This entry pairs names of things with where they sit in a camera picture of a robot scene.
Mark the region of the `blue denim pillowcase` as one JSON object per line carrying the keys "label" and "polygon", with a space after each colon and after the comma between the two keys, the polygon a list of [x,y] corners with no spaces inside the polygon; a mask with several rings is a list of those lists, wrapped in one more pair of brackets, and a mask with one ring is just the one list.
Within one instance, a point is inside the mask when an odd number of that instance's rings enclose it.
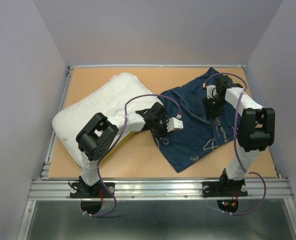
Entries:
{"label": "blue denim pillowcase", "polygon": [[166,137],[155,138],[161,153],[178,173],[233,140],[233,106],[225,104],[222,115],[206,119],[202,102],[206,92],[202,86],[205,81],[213,84],[214,80],[209,77],[217,73],[211,67],[205,74],[183,86],[166,90],[159,96],[170,117],[175,117],[178,110],[182,110],[184,128],[173,131]]}

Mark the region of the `white pillow yellow underside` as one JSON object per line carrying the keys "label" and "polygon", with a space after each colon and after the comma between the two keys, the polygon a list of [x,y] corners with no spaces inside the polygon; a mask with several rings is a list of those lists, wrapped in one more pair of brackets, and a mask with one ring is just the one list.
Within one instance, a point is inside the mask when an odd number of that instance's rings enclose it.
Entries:
{"label": "white pillow yellow underside", "polygon": [[123,72],[113,76],[97,91],[65,108],[67,119],[64,120],[64,124],[67,127],[64,128],[63,134],[75,138],[72,141],[67,140],[65,146],[74,161],[78,165],[82,165],[76,136],[96,113],[102,113],[107,117],[124,116],[125,103],[136,96],[145,94],[152,94],[152,92],[135,75]]}

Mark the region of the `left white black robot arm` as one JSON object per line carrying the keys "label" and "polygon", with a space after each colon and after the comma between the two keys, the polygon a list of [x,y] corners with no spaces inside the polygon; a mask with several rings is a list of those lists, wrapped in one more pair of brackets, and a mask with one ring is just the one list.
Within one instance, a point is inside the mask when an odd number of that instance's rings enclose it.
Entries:
{"label": "left white black robot arm", "polygon": [[156,102],[151,108],[137,110],[127,116],[107,117],[96,113],[76,136],[78,149],[82,156],[80,182],[82,192],[94,197],[99,191],[97,173],[99,161],[109,152],[116,142],[129,133],[155,131],[167,133],[166,108]]}

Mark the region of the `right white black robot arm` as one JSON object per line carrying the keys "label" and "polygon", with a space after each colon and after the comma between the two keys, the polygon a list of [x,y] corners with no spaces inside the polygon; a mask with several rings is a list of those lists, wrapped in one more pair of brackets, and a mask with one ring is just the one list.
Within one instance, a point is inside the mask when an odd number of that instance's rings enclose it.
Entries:
{"label": "right white black robot arm", "polygon": [[224,169],[218,182],[219,192],[229,195],[236,189],[236,184],[244,180],[249,167],[268,146],[274,142],[275,111],[255,102],[247,93],[247,85],[233,83],[230,73],[216,73],[210,76],[213,84],[206,80],[203,89],[206,97],[203,104],[207,119],[222,115],[225,104],[235,109],[233,128],[233,147],[235,157]]}

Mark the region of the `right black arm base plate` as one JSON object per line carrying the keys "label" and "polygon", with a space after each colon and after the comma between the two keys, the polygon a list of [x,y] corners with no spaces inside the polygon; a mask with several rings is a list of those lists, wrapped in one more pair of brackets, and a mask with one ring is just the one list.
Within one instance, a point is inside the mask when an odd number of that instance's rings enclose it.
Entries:
{"label": "right black arm base plate", "polygon": [[204,198],[227,198],[227,197],[246,197],[248,196],[244,180],[229,180],[226,185],[219,181],[202,182],[203,189],[201,195]]}

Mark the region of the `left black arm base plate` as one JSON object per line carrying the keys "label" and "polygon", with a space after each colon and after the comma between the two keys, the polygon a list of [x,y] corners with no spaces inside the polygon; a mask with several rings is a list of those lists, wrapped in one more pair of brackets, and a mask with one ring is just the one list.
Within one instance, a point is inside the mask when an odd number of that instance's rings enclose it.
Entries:
{"label": "left black arm base plate", "polygon": [[81,182],[69,183],[70,198],[72,199],[112,199],[112,195],[100,183],[97,182],[89,187]]}

